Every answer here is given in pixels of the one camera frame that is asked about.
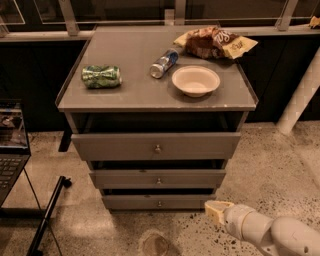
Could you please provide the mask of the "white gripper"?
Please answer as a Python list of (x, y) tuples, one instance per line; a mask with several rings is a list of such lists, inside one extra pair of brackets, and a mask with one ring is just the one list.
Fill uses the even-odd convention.
[(232, 202), (208, 200), (204, 204), (205, 215), (214, 224), (225, 224), (227, 232), (247, 242), (261, 242), (267, 228), (267, 217), (255, 209)]

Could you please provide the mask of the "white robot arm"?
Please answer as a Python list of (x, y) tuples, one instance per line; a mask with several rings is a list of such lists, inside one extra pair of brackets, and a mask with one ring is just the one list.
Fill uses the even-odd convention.
[(320, 256), (320, 233), (295, 218), (272, 219), (247, 205), (226, 201), (209, 200), (204, 206), (215, 224), (264, 256)]

